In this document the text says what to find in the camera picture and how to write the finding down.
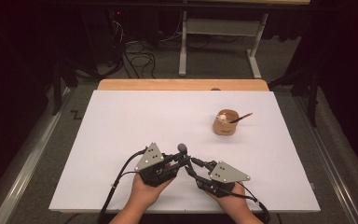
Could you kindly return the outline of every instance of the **hand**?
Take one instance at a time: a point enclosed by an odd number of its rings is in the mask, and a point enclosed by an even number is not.
[[[133,178],[131,196],[128,203],[136,203],[146,210],[157,201],[159,194],[167,188],[172,181],[173,179],[165,181],[157,187],[150,187],[144,184],[139,174],[136,174]]]
[[[217,198],[211,193],[205,191],[209,196],[219,203],[220,207],[225,211],[237,224],[253,224],[262,223],[252,211],[249,209],[248,203],[243,199],[235,196],[226,196]],[[245,195],[245,189],[239,183],[235,183],[233,193]]]
[[[159,194],[167,188],[173,179],[165,181],[156,188],[144,184],[136,174],[132,181],[131,196],[124,208],[110,221],[110,224],[137,224],[146,209],[156,202]]]

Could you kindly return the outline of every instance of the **white tabletop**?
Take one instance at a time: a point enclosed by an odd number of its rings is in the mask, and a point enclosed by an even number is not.
[[[242,120],[234,135],[213,132],[221,109]],[[176,154],[225,161],[251,177],[245,186],[271,212],[316,212],[320,207],[284,123],[273,92],[268,91],[95,91],[51,201],[50,210],[98,212],[125,161],[155,142]],[[133,171],[141,157],[128,166]],[[193,165],[199,175],[207,170]],[[121,209],[133,175],[125,175],[107,211]],[[259,210],[252,202],[251,209]],[[148,213],[221,213],[182,168]]]

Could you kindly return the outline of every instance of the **paper cup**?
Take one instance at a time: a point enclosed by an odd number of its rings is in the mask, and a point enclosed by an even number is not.
[[[221,122],[217,117],[219,115],[226,115],[227,121]],[[219,111],[213,122],[213,131],[219,135],[232,135],[237,129],[238,122],[230,123],[232,120],[239,118],[240,115],[235,110],[224,109]]]

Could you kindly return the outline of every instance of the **wire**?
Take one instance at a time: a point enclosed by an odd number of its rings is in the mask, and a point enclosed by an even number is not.
[[[117,185],[118,185],[118,182],[120,181],[120,178],[124,175],[124,170],[126,169],[127,165],[130,163],[130,161],[133,160],[133,158],[139,156],[139,155],[142,155],[146,152],[147,150],[147,147],[144,149],[144,150],[141,150],[141,151],[138,151],[137,153],[133,154],[132,156],[130,156],[126,163],[124,163],[123,167],[121,168],[120,172],[118,173],[118,176],[115,180],[115,183],[113,184],[112,188],[110,189],[109,191],[109,194],[107,195],[107,198],[106,198],[106,201],[103,205],[103,208],[101,209],[101,212],[100,212],[100,215],[98,215],[98,219],[97,219],[97,224],[100,224],[101,223],[101,220],[102,220],[102,217],[106,211],[106,208],[107,206],[109,205],[112,197],[113,197],[113,194],[115,193],[115,190],[117,188]]]
[[[159,42],[165,42],[165,41],[168,41],[168,40],[175,39],[175,38],[178,37],[178,36],[181,36],[181,35],[179,35],[179,34],[177,34],[177,33],[178,33],[178,31],[179,31],[179,27],[180,27],[180,24],[181,24],[181,22],[182,22],[182,18],[183,18],[183,12],[181,12],[181,14],[180,14],[179,22],[178,22],[178,25],[176,26],[175,32],[173,32],[173,35],[172,35],[171,37],[166,38],[166,39],[162,39],[162,40],[160,40]]]
[[[133,47],[133,46],[140,46],[140,49],[136,50],[136,51],[128,51],[129,47]],[[152,69],[150,71],[150,76],[152,78],[156,78],[154,76],[154,71],[156,69],[156,58],[154,56],[154,54],[149,53],[149,52],[144,52],[145,50],[145,46],[139,42],[139,41],[132,41],[130,43],[127,43],[127,47],[125,50],[125,58],[127,60],[127,62],[130,64],[132,70],[134,71],[135,75],[138,78],[145,78],[145,74],[144,71],[146,69],[146,67],[148,67],[150,64],[152,65]],[[136,70],[136,68],[142,68],[141,69],[141,74],[138,73],[138,71]],[[130,73],[129,71],[126,69],[127,75],[130,77]]]
[[[281,219],[281,215],[279,213],[277,213],[277,218],[280,224],[282,224],[282,219]]]
[[[250,196],[247,196],[247,195],[242,195],[242,194],[237,194],[237,193],[233,193],[233,192],[230,192],[230,191],[227,191],[225,189],[220,189],[222,190],[223,192],[225,192],[226,194],[228,195],[231,195],[231,196],[235,196],[235,197],[238,197],[238,198],[243,198],[243,199],[249,199],[249,200],[252,200],[253,202],[255,202],[260,208],[261,210],[263,211],[264,213],[264,216],[265,216],[265,220],[262,220],[264,224],[267,224],[271,221],[271,216],[269,214],[269,210],[267,209],[267,207],[262,204],[260,201],[258,201],[258,199],[249,191],[249,193],[253,196],[253,197],[250,197]]]
[[[63,224],[68,224],[69,222],[71,222],[75,217],[80,216],[81,214],[77,213],[74,214],[73,216],[69,217],[68,220],[66,220]]]

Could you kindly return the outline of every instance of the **person's left hand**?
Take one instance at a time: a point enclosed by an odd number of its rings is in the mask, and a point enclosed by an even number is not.
[[[137,205],[142,206],[142,208],[146,210],[157,201],[159,194],[167,188],[172,181],[173,179],[170,179],[157,187],[151,187],[144,184],[141,176],[136,174],[133,178],[131,196],[128,203],[137,203]]]

